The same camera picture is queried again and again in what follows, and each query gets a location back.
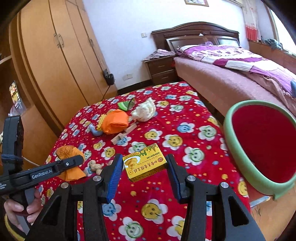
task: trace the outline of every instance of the hand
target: hand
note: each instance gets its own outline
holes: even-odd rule
[[[37,189],[35,190],[34,196],[35,199],[33,200],[33,202],[29,206],[27,206],[27,212],[29,214],[29,216],[27,217],[27,221],[29,223],[33,223],[42,210],[40,193]],[[16,213],[23,211],[24,206],[19,204],[18,202],[13,201],[12,199],[7,199],[4,203],[4,209],[9,221],[18,229],[23,231],[21,225],[17,220]]]

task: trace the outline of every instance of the curtain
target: curtain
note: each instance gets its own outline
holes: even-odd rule
[[[242,10],[244,13],[247,39],[252,41],[261,39],[256,0],[244,0]]]

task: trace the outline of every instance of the wooden headboard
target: wooden headboard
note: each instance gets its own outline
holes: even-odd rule
[[[204,44],[207,41],[214,45],[239,46],[239,32],[207,22],[184,23],[173,28],[153,31],[151,34],[158,49],[175,52],[178,47]]]

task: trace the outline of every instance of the yellow box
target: yellow box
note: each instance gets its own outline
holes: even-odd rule
[[[166,159],[156,143],[123,157],[123,163],[132,182],[146,177],[166,168]]]

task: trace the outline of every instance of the nightstand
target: nightstand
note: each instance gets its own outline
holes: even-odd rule
[[[167,56],[144,61],[153,84],[161,85],[178,80],[173,59],[174,56]]]

